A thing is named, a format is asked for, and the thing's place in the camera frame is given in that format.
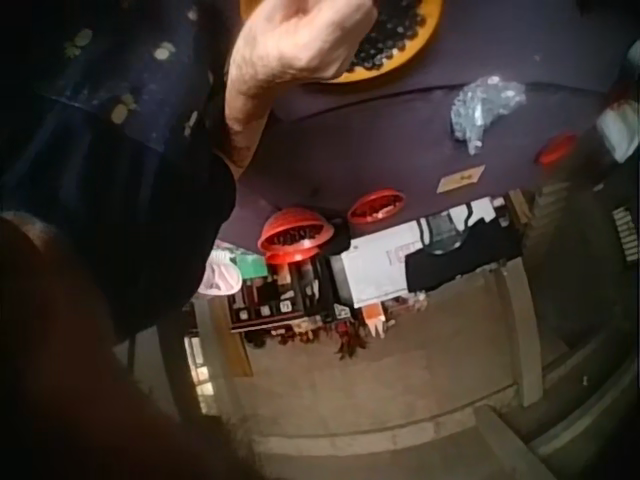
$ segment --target orange tray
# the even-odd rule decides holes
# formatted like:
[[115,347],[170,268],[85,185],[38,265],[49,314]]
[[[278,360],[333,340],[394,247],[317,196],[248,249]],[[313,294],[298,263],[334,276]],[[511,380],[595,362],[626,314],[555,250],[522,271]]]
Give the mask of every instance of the orange tray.
[[[251,12],[253,12],[260,2],[261,0],[240,0],[240,15],[242,15],[242,18],[249,18]],[[365,70],[362,67],[358,67],[353,72],[345,73],[341,77],[335,80],[329,80],[326,83],[360,82],[383,75],[407,63],[427,44],[433,32],[435,32],[436,26],[440,21],[443,2],[444,0],[422,0],[422,3],[418,7],[418,12],[427,19],[426,25],[418,30],[418,36],[407,43],[407,48],[403,52],[397,52],[391,60],[384,63],[380,70]]]

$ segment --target fabric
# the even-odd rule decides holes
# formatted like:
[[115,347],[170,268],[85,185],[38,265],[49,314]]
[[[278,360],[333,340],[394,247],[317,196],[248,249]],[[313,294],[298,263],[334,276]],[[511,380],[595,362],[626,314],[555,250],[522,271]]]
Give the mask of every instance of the fabric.
[[405,258],[405,273],[409,292],[432,291],[454,280],[458,275],[500,260],[520,255],[517,234],[503,228],[498,219],[479,221],[469,228],[465,241],[444,255],[432,255],[424,249]]
[[233,209],[199,119],[223,62],[205,55],[191,0],[34,9],[37,41],[2,112],[1,208],[71,242],[124,338],[190,299]]

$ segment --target red object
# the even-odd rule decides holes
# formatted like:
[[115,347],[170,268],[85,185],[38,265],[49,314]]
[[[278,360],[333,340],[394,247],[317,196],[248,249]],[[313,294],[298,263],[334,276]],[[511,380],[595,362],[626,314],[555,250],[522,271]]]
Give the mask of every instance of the red object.
[[290,263],[301,262],[317,255],[320,249],[317,247],[303,248],[294,252],[267,253],[267,263],[271,265],[288,265]]
[[538,154],[537,162],[540,165],[551,165],[566,157],[576,142],[578,136],[573,133],[564,133],[551,139],[551,141]]
[[305,208],[286,208],[267,220],[258,248],[266,253],[295,252],[323,244],[333,232],[333,225],[321,215]]
[[386,188],[365,195],[349,210],[347,218],[351,223],[366,224],[378,222],[398,213],[405,204],[405,196]]

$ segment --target hand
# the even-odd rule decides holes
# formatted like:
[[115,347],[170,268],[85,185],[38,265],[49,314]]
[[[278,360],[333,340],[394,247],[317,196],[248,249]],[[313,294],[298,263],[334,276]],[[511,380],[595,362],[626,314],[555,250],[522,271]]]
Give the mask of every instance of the hand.
[[373,0],[263,0],[238,37],[228,84],[255,96],[339,77],[376,16]]

